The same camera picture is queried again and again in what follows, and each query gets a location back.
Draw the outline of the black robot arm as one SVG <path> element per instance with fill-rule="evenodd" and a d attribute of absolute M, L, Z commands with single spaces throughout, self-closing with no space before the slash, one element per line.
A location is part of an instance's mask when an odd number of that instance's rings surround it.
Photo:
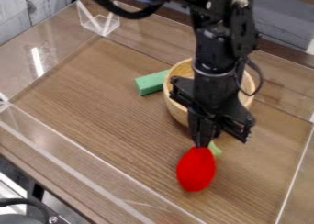
<path fill-rule="evenodd" d="M 196 40 L 191 78 L 174 76 L 170 98 L 187 108 L 187 124 L 196 147 L 204 147 L 222 132 L 247 141 L 255 118 L 239 95 L 246 67 L 256 64 L 248 54 L 259 33 L 254 22 L 254 0 L 137 0 L 146 8 L 129 12 L 112 0 L 95 0 L 119 17 L 150 17 L 170 1 L 190 11 Z"/>

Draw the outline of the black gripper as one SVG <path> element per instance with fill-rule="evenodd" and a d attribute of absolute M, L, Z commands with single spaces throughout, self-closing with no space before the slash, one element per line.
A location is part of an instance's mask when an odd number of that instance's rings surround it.
<path fill-rule="evenodd" d="M 195 146 L 208 146 L 222 131 L 246 143 L 255 118 L 240 103 L 234 76 L 174 76 L 171 84 L 170 98 L 187 108 L 187 123 Z"/>

